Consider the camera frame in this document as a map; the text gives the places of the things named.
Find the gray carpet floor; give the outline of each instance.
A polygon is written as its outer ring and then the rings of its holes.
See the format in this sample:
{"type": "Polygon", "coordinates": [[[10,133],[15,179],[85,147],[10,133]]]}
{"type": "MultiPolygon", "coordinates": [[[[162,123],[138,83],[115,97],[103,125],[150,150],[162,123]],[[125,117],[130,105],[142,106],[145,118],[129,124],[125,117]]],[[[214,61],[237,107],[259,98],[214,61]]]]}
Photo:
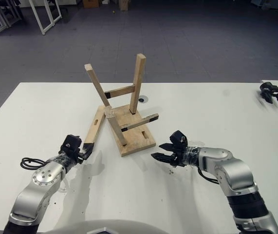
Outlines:
{"type": "MultiPolygon", "coordinates": [[[[48,24],[45,9],[38,14],[48,24]]],[[[259,82],[278,79],[278,11],[244,0],[132,0],[129,11],[68,6],[42,35],[26,22],[0,33],[0,106],[20,82],[131,82],[137,53],[144,82],[259,82]]]]}

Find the upside-down wooden stool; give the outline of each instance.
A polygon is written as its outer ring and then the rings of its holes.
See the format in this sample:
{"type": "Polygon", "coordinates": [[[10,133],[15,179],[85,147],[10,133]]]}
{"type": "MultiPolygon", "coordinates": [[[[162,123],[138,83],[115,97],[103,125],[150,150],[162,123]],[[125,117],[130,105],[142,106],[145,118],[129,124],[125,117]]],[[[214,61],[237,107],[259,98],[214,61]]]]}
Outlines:
{"type": "Polygon", "coordinates": [[[145,61],[146,57],[143,54],[137,54],[133,85],[107,92],[103,91],[91,64],[85,65],[85,69],[105,105],[104,113],[113,130],[121,156],[156,145],[146,123],[157,120],[158,114],[141,118],[137,111],[145,61]],[[130,104],[116,108],[110,106],[108,99],[129,93],[131,93],[130,104]]]}

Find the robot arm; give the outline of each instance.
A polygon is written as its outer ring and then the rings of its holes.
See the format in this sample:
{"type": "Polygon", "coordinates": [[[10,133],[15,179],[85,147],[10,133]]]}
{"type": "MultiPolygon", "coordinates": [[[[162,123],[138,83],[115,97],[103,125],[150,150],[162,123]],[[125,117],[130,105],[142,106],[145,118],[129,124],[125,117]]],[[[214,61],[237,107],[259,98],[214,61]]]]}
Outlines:
{"type": "Polygon", "coordinates": [[[258,192],[249,167],[241,160],[233,157],[225,149],[200,148],[187,145],[186,136],[180,131],[174,132],[170,140],[173,144],[160,145],[162,149],[172,151],[170,156],[154,153],[152,156],[170,165],[196,166],[217,178],[204,178],[218,183],[227,197],[234,213],[234,221],[242,234],[261,233],[278,234],[278,226],[258,192]]]}
{"type": "Polygon", "coordinates": [[[13,205],[4,234],[37,233],[50,198],[59,189],[67,172],[77,163],[87,160],[92,152],[93,146],[87,152],[80,153],[80,144],[81,139],[78,136],[67,135],[58,156],[35,170],[31,182],[18,195],[13,205]]]}

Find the wooden board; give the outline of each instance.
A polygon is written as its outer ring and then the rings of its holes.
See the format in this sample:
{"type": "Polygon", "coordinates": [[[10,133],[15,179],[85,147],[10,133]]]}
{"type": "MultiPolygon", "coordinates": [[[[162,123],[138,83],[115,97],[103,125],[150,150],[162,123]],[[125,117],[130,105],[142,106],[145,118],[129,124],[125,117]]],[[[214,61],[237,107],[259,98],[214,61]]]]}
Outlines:
{"type": "MultiPolygon", "coordinates": [[[[138,122],[142,119],[138,111],[134,115],[130,112],[129,105],[116,107],[113,109],[113,112],[116,116],[119,126],[138,122]]],[[[127,145],[125,146],[120,143],[114,131],[113,134],[122,157],[154,147],[156,145],[156,142],[146,124],[123,132],[123,135],[127,141],[127,145]]]]}
{"type": "Polygon", "coordinates": [[[119,0],[119,8],[121,11],[128,11],[128,0],[119,0]]]}

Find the black cable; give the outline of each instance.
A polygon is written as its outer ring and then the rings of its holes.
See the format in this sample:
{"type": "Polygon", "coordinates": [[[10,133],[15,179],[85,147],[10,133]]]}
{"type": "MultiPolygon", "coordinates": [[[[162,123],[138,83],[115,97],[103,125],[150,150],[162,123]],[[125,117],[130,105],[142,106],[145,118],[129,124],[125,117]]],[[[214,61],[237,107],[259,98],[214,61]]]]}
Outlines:
{"type": "Polygon", "coordinates": [[[20,166],[21,166],[21,168],[24,168],[26,170],[33,170],[34,171],[34,170],[37,170],[38,168],[43,167],[47,163],[48,162],[45,162],[41,159],[24,157],[21,160],[20,166]],[[30,163],[37,163],[38,165],[34,166],[34,165],[30,165],[30,163]]]}
{"type": "Polygon", "coordinates": [[[205,180],[208,180],[209,182],[214,183],[214,184],[219,184],[219,182],[218,182],[217,179],[213,179],[213,178],[209,178],[209,177],[204,176],[203,173],[202,173],[202,171],[201,171],[201,169],[200,169],[199,167],[197,168],[197,171],[198,171],[198,174],[199,174],[202,178],[204,178],[205,180]]]}

